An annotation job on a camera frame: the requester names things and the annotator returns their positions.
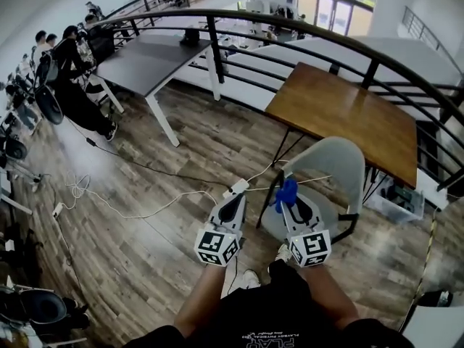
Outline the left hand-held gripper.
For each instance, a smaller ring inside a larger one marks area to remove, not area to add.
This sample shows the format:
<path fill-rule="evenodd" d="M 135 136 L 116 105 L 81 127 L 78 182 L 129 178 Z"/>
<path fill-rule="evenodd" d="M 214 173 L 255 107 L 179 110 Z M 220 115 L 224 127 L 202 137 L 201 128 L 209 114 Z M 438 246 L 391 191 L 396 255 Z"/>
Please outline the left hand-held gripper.
<path fill-rule="evenodd" d="M 244 193 L 228 196 L 212 208 L 208 221 L 213 225 L 200 229 L 194 244 L 201 262 L 227 266 L 239 253 L 246 210 Z"/>

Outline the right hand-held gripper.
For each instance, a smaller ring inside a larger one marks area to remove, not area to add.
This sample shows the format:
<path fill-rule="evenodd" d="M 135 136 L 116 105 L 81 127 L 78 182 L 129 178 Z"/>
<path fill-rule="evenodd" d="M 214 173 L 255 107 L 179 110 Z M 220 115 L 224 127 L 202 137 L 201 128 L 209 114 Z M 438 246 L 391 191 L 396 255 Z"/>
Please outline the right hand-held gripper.
<path fill-rule="evenodd" d="M 297 197 L 297 212 L 303 226 L 288 205 L 282 205 L 283 221 L 287 227 L 289 251 L 300 267 L 323 264 L 331 254 L 329 230 L 322 222 L 316 203 L 305 196 Z"/>

